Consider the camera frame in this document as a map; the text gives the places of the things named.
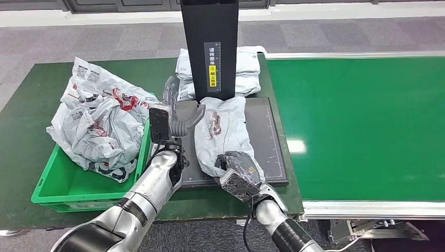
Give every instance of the metal bracket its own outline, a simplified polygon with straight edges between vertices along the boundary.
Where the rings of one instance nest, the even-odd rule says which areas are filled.
[[[302,214],[302,215],[298,216],[298,221],[299,222],[308,222],[308,219],[306,218],[305,214]]]
[[[404,224],[403,228],[390,228]],[[390,220],[370,219],[332,219],[331,229],[327,232],[329,241],[339,243],[346,240],[408,238],[413,240],[429,240],[428,237],[409,222],[396,223]]]

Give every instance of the green plastic crate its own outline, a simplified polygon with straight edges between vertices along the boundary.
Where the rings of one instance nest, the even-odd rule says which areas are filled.
[[[150,124],[147,121],[136,169],[125,182],[118,183],[98,173],[84,171],[56,144],[31,201],[59,213],[108,209],[136,183],[147,162],[149,147]]]

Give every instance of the cable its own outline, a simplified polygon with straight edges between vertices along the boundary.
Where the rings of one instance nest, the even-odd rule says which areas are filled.
[[[347,248],[351,247],[352,245],[354,245],[354,243],[356,243],[360,238],[361,238],[361,237],[359,237],[359,238],[353,240],[352,242],[350,242],[348,245],[346,245],[346,246],[345,246],[344,248],[342,248],[342,249],[330,249],[330,250],[325,250],[325,252],[342,252],[342,251],[344,251],[345,249],[347,249]]]
[[[244,224],[244,229],[242,230],[242,239],[244,240],[244,245],[246,246],[246,249],[248,252],[252,252],[252,250],[250,250],[249,245],[247,244],[247,240],[246,240],[247,224],[249,224],[250,218],[253,215],[253,197],[252,197],[252,195],[250,195],[250,199],[251,199],[250,213],[247,215],[247,220],[246,220],[246,223]]]

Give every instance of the black cable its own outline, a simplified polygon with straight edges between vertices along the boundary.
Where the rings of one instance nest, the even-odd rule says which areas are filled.
[[[253,215],[253,197],[252,197],[252,195],[250,195],[250,199],[251,199],[250,213],[247,215],[247,220],[246,220],[246,223],[244,224],[244,229],[242,230],[242,239],[244,240],[244,245],[246,246],[246,249],[248,252],[252,252],[252,250],[250,250],[249,245],[247,244],[247,240],[246,240],[247,224],[249,224],[250,218]]]

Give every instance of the barcode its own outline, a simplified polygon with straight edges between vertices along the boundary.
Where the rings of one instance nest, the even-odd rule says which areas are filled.
[[[83,66],[79,66],[77,68],[77,76],[82,78],[82,79],[85,79],[85,74],[87,73],[87,70],[88,70],[88,68],[83,67]]]
[[[95,72],[95,71],[91,71],[90,75],[88,75],[88,79],[87,81],[93,82],[93,83],[97,83],[99,81],[99,73]]]
[[[184,100],[184,99],[187,99],[187,98],[188,98],[187,92],[181,92],[179,94],[179,100]]]
[[[83,115],[82,111],[78,111],[78,112],[75,112],[74,114],[71,114],[71,117],[72,117],[72,120],[74,121],[74,120],[80,119],[82,117],[82,115]]]
[[[118,143],[118,142],[108,143],[108,144],[110,145],[110,147],[111,147],[113,150],[121,147],[120,143]]]
[[[187,85],[187,84],[181,85],[181,86],[179,87],[179,90],[180,90],[180,91],[188,90],[188,85]]]

